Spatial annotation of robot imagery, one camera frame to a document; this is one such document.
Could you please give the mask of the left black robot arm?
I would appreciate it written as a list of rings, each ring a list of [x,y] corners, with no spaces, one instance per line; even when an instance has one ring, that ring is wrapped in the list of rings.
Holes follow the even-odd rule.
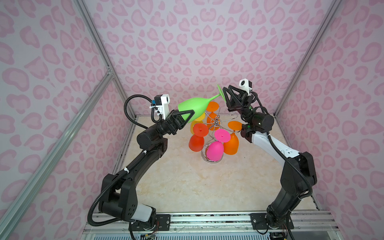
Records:
[[[193,110],[173,110],[166,119],[137,136],[140,154],[123,170],[104,177],[101,192],[88,212],[89,225],[101,227],[125,221],[141,223],[143,228],[149,230],[155,226],[156,209],[139,203],[137,185],[147,170],[166,152],[168,139],[165,136],[176,135],[194,116]]]

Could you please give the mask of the pink wine glass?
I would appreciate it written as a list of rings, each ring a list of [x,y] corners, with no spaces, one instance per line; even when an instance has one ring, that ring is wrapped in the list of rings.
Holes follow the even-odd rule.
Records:
[[[214,133],[215,141],[212,142],[206,151],[206,156],[211,162],[218,162],[222,159],[224,154],[224,143],[231,139],[231,135],[224,129],[218,129]]]

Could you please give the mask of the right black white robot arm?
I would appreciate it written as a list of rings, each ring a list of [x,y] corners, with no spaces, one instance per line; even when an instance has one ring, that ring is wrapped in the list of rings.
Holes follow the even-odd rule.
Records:
[[[241,136],[282,165],[281,190],[267,207],[265,225],[269,229],[288,227],[291,213],[302,200],[312,196],[318,181],[313,156],[273,138],[270,131],[275,119],[255,92],[228,86],[223,88],[221,95],[225,98],[228,111],[238,112],[244,122]]]

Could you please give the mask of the green wine glass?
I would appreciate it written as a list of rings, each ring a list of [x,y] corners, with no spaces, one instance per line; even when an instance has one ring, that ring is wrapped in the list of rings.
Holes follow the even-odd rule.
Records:
[[[218,97],[222,97],[225,100],[223,88],[218,86],[219,94],[206,99],[206,98],[191,98],[180,104],[178,104],[178,111],[185,112],[182,117],[187,123],[190,123],[200,117],[207,109],[209,103]]]

